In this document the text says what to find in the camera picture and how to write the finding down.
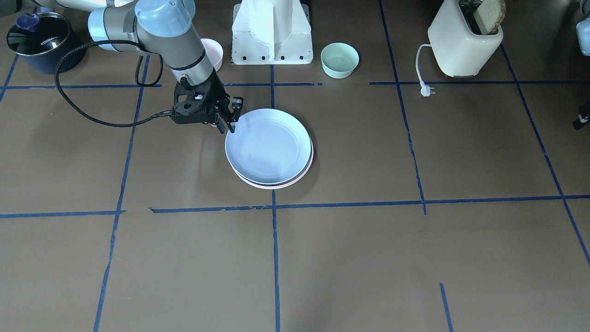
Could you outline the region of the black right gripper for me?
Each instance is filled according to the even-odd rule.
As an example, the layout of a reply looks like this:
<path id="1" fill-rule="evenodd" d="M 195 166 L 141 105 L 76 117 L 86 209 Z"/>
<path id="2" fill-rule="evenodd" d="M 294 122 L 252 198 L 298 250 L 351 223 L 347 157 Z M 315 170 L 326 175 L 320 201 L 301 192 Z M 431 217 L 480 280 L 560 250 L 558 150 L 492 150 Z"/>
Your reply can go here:
<path id="1" fill-rule="evenodd" d="M 215 126 L 221 134 L 225 134 L 226 123 L 230 132 L 235 132 L 236 122 L 238 122 L 239 117 L 242 114 L 244 99 L 242 97 L 229 97 L 217 74 L 211 74 L 207 80 L 198 85 L 190 85 L 187 78 L 181 78 L 180 82 L 177 84 L 180 84 L 186 89 L 194 89 L 209 93 L 210 101 L 212 102 L 212 110 L 215 115 L 213 126 Z"/>

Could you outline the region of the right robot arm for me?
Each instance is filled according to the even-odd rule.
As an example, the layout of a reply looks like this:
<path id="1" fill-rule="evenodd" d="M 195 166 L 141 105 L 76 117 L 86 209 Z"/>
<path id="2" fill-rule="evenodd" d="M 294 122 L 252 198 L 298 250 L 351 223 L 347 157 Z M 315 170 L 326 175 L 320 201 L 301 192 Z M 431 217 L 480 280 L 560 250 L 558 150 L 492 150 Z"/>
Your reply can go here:
<path id="1" fill-rule="evenodd" d="M 37 6 L 78 9 L 89 12 L 87 27 L 93 42 L 69 51 L 57 63 L 55 86 L 65 101 L 97 124 L 116 127 L 82 111 L 65 94 L 59 76 L 63 63 L 76 53 L 94 46 L 114 51 L 156 54 L 177 80 L 174 104 L 168 111 L 128 124 L 135 127 L 151 120 L 169 117 L 176 124 L 206 124 L 223 134 L 235 132 L 244 99 L 230 97 L 208 58 L 204 44 L 193 25 L 193 0 L 41 0 Z"/>

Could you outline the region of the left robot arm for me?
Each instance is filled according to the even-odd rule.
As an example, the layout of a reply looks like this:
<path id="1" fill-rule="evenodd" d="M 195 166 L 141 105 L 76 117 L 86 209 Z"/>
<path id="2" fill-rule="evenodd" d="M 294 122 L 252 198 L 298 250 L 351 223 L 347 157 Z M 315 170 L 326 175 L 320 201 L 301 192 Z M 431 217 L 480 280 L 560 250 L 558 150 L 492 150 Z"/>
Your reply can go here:
<path id="1" fill-rule="evenodd" d="M 590 1 L 578 0 L 584 19 L 577 24 L 577 38 L 581 53 L 590 56 Z M 578 108 L 578 118 L 572 123 L 575 130 L 581 130 L 590 121 L 590 101 Z"/>

